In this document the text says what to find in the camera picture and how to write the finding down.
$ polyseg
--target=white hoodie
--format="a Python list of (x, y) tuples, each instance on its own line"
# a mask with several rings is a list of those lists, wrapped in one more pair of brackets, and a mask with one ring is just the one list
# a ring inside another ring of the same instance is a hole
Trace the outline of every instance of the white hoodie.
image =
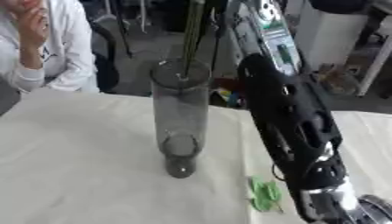
[(39, 48), (43, 68), (19, 62), (19, 34), (15, 20), (0, 8), (0, 76), (23, 92), (47, 86), (63, 91), (98, 92), (91, 28), (78, 0), (44, 0), (49, 37)]

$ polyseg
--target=person's hand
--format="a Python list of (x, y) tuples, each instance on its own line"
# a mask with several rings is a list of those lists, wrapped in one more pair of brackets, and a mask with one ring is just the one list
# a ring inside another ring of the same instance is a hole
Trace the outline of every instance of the person's hand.
[(41, 0), (21, 0), (24, 12), (16, 15), (22, 49), (39, 49), (48, 36), (46, 9)]

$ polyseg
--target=table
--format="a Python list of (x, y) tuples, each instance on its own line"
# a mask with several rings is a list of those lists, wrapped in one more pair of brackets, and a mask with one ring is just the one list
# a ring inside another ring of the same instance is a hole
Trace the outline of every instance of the table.
[[(358, 192), (392, 199), (391, 116), (335, 117)], [(284, 183), (284, 215), (248, 204), (246, 177), (272, 179), (248, 112), (210, 108), (198, 163), (165, 173), (150, 98), (41, 89), (0, 118), (0, 223), (303, 223)]]

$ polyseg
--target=metal stand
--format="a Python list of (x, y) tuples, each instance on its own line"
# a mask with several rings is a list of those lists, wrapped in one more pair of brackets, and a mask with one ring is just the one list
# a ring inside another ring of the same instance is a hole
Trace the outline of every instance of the metal stand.
[(392, 35), (390, 35), (392, 31), (392, 16), (388, 16), (387, 18), (384, 19), (384, 21), (381, 24), (381, 28), (383, 30), (386, 30), (386, 33), (389, 34), (389, 37), (387, 38), (384, 45), (382, 46), (373, 64), (367, 70), (365, 78), (360, 83), (360, 90), (358, 91), (357, 96), (366, 95), (370, 86), (375, 81), (375, 78), (377, 78), (377, 75), (382, 70), (382, 67), (384, 66), (385, 62), (387, 62), (389, 55), (392, 53)]
[[(105, 11), (105, 15), (98, 17), (94, 22), (100, 23), (106, 20), (117, 20), (117, 16), (112, 12), (110, 0), (105, 0)], [(125, 19), (123, 19), (122, 21), (127, 25), (127, 28), (130, 27), (130, 22), (126, 21)]]

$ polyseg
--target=black chair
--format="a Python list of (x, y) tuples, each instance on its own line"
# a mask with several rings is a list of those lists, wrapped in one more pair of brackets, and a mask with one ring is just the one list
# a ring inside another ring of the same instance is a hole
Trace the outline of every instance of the black chair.
[(95, 55), (95, 66), (98, 70), (97, 83), (98, 88), (107, 94), (113, 94), (113, 88), (118, 84), (120, 80), (120, 74), (116, 68), (116, 40), (113, 35), (100, 24), (90, 22), (91, 29), (93, 32), (99, 34), (107, 42), (107, 55), (104, 56), (98, 52), (93, 53)]
[(20, 93), (0, 77), (0, 116), (20, 101)]

